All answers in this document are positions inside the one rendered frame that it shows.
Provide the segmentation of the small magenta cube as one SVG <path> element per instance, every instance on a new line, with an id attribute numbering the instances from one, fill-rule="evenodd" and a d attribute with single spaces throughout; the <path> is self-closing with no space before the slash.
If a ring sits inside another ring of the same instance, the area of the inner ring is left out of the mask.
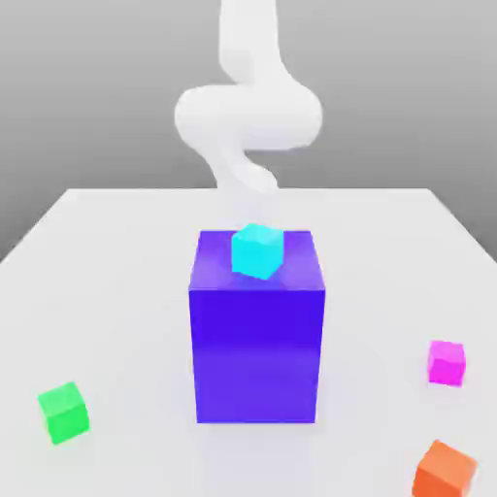
<path id="1" fill-rule="evenodd" d="M 466 355 L 461 343 L 434 340 L 427 361 L 428 381 L 461 387 L 466 371 Z"/>

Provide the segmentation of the small cyan cube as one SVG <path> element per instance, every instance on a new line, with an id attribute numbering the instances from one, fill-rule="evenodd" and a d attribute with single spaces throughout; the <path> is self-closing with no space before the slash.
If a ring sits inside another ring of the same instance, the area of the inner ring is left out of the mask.
<path id="1" fill-rule="evenodd" d="M 250 223 L 231 238 L 231 267 L 234 273 L 268 280 L 281 267 L 284 232 Z"/>

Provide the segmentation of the small orange cube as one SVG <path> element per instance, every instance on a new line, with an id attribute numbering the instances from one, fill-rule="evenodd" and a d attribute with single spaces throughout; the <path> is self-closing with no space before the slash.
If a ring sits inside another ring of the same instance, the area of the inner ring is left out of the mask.
<path id="1" fill-rule="evenodd" d="M 418 463 L 412 497 L 467 497 L 477 461 L 435 440 Z"/>

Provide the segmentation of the large purple box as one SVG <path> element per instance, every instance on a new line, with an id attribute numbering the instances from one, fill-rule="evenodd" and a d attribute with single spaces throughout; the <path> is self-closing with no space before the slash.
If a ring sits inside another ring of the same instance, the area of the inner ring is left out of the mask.
<path id="1" fill-rule="evenodd" d="M 312 423 L 325 307 L 313 236 L 284 234 L 267 281 L 231 269 L 230 231 L 201 231 L 188 288 L 200 423 Z"/>

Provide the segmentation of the small green cube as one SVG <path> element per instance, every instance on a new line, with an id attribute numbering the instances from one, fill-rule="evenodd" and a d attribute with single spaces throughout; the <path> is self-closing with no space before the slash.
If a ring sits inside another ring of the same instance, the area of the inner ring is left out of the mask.
<path id="1" fill-rule="evenodd" d="M 89 430 L 88 411 L 73 381 L 40 394 L 38 403 L 54 445 L 71 440 Z"/>

